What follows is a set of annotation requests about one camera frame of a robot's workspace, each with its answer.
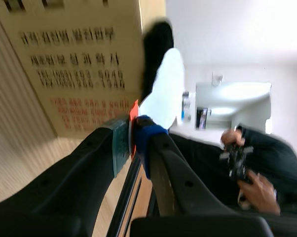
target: black object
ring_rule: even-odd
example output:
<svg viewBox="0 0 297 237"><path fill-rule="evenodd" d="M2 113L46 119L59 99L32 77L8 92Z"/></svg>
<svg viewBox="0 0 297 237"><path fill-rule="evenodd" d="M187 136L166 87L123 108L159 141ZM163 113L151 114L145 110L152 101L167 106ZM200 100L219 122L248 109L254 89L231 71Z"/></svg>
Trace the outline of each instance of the black object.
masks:
<svg viewBox="0 0 297 237"><path fill-rule="evenodd" d="M249 184L253 183L248 178L245 167L246 155L252 152L253 147L244 148L235 143L225 147L225 152L220 156L220 159L227 159L228 175L232 180L242 180Z"/></svg>
<svg viewBox="0 0 297 237"><path fill-rule="evenodd" d="M132 190L134 189L135 181L139 174L140 167L141 161L136 154L134 162L131 164L127 177L125 178L116 209L114 210L107 232L108 237L116 236L121 230L122 221L125 217L126 209L128 207L128 203L130 202Z"/></svg>
<svg viewBox="0 0 297 237"><path fill-rule="evenodd" d="M150 172L160 215L167 218L134 221L132 236L155 235L160 229L165 234L173 229L178 230L173 236L200 236L203 230L203 236L225 237L228 233L235 237L242 226L249 224L255 228L248 228L251 231L245 233L247 237L273 236L262 218L243 218L219 202L191 170L168 134L156 135L158 130L151 120L145 118L142 122L141 117L137 118L134 131L143 135L146 144L145 152L139 149L138 153L149 165L146 171ZM98 128L69 156L0 203L0 237L92 236L101 202L114 177L112 167L112 131ZM131 178L125 186L132 184ZM121 207L127 205L123 200L129 199L125 186L112 225L117 225L123 219L119 215L125 214ZM108 236L118 235L119 229L111 226Z"/></svg>

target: sign board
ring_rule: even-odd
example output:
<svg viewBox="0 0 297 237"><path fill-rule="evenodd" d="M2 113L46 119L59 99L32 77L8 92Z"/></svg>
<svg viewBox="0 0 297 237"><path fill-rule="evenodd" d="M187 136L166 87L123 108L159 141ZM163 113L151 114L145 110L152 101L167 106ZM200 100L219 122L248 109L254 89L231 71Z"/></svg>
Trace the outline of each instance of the sign board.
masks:
<svg viewBox="0 0 297 237"><path fill-rule="evenodd" d="M138 0L0 0L0 21L59 136L84 138L139 98Z"/></svg>

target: person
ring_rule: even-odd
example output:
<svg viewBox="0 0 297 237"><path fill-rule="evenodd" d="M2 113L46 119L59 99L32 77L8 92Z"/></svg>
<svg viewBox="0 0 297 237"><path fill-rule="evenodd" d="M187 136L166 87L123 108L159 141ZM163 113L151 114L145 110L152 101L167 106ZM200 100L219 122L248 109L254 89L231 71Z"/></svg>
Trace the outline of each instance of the person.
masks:
<svg viewBox="0 0 297 237"><path fill-rule="evenodd" d="M144 50L139 115L147 115L168 129L174 121L181 122L185 69L179 50L174 48L171 25L166 20L155 22L145 34Z"/></svg>
<svg viewBox="0 0 297 237"><path fill-rule="evenodd" d="M297 156L288 144L277 138L244 126L223 133L221 141L224 145L236 143L254 148L251 154L247 154L245 162L248 176L253 182L248 184L229 178L226 163L219 159L223 153L220 147L175 134L170 136L193 171L227 206L238 207L238 195L242 190L253 208L279 215L277 201L285 202L297 190Z"/></svg>

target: wooden floor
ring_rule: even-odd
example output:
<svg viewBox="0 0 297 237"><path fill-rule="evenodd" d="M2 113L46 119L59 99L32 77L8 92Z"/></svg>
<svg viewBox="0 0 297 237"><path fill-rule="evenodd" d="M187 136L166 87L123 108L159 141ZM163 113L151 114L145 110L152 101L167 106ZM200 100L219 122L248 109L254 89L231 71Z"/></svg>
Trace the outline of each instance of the wooden floor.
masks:
<svg viewBox="0 0 297 237"><path fill-rule="evenodd" d="M19 191L79 143L56 137L0 25L0 201ZM106 235L128 166L106 193L95 237Z"/></svg>

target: wall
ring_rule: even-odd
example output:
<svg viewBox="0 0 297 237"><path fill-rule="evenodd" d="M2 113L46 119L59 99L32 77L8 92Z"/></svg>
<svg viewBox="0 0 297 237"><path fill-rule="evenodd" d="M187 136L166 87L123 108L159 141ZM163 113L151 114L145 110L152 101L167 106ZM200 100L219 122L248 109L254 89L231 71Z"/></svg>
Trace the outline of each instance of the wall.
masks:
<svg viewBox="0 0 297 237"><path fill-rule="evenodd" d="M209 128L229 129L229 128L231 128L231 121L207 120L206 129L209 129Z"/></svg>
<svg viewBox="0 0 297 237"><path fill-rule="evenodd" d="M283 66L242 65L185 65L186 90L195 92L197 82L211 82L212 71L223 74L223 81L270 82L272 133L287 140L297 152L297 68ZM191 101L191 122L180 131L193 133L195 99Z"/></svg>
<svg viewBox="0 0 297 237"><path fill-rule="evenodd" d="M232 127L242 123L262 132L266 131L266 120L271 116L270 97L238 111L232 118Z"/></svg>

